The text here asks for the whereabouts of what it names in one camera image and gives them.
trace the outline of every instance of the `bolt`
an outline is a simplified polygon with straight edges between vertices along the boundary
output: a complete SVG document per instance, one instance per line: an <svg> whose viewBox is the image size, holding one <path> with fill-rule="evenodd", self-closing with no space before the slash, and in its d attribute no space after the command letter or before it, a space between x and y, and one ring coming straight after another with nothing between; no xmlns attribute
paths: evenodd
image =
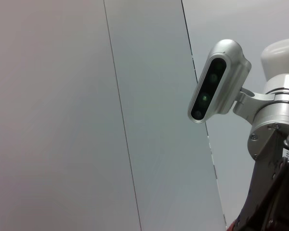
<svg viewBox="0 0 289 231"><path fill-rule="evenodd" d="M274 128L275 130L279 130L280 129L280 124L279 123L274 123L272 128Z"/></svg>
<svg viewBox="0 0 289 231"><path fill-rule="evenodd" d="M270 227L272 226L272 224L273 224L273 220L271 219L271 220L269 220L269 222L268 222L268 228L270 228Z"/></svg>
<svg viewBox="0 0 289 231"><path fill-rule="evenodd" d="M252 141L256 141L256 140L258 140L258 136L257 136L255 133L252 133L252 134L250 135L250 139L251 139Z"/></svg>

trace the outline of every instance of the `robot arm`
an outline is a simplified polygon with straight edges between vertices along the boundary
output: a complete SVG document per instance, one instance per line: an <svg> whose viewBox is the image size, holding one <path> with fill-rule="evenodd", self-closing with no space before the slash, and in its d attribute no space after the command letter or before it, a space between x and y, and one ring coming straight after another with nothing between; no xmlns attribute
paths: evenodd
<svg viewBox="0 0 289 231"><path fill-rule="evenodd" d="M289 231L289 39L262 53L264 94L243 89L251 69L240 45L218 42L210 51L188 110L196 123L234 113L251 124L255 160L248 197L232 231Z"/></svg>

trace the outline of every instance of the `camera housing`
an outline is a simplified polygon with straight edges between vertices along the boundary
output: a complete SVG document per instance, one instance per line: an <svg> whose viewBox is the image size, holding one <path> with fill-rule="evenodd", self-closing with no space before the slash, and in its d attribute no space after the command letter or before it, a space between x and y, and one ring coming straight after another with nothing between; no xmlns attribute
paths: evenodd
<svg viewBox="0 0 289 231"><path fill-rule="evenodd" d="M214 114L228 113L250 70L251 64L237 42L219 41L201 73L188 109L190 119L203 123Z"/></svg>

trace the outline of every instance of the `white label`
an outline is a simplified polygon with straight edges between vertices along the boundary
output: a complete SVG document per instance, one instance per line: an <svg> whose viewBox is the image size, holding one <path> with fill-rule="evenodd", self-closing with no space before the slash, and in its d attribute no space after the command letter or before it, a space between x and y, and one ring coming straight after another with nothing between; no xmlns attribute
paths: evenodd
<svg viewBox="0 0 289 231"><path fill-rule="evenodd" d="M284 148L283 150L283 157L287 158L289 162L289 150L287 150L286 148Z"/></svg>

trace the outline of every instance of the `gray wall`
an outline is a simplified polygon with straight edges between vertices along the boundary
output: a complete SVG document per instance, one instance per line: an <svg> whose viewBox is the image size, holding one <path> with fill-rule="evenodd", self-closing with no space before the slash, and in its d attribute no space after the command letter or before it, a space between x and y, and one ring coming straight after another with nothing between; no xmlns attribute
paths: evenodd
<svg viewBox="0 0 289 231"><path fill-rule="evenodd" d="M177 0L106 0L142 231L225 230Z"/></svg>
<svg viewBox="0 0 289 231"><path fill-rule="evenodd" d="M269 44L289 39L289 0L183 0L196 73L200 76L211 47L236 40L252 69L243 87L262 92L265 84L260 55ZM247 150L250 124L234 115L207 122L227 224L245 202L254 161Z"/></svg>
<svg viewBox="0 0 289 231"><path fill-rule="evenodd" d="M0 0L0 231L46 230L140 230L102 0Z"/></svg>

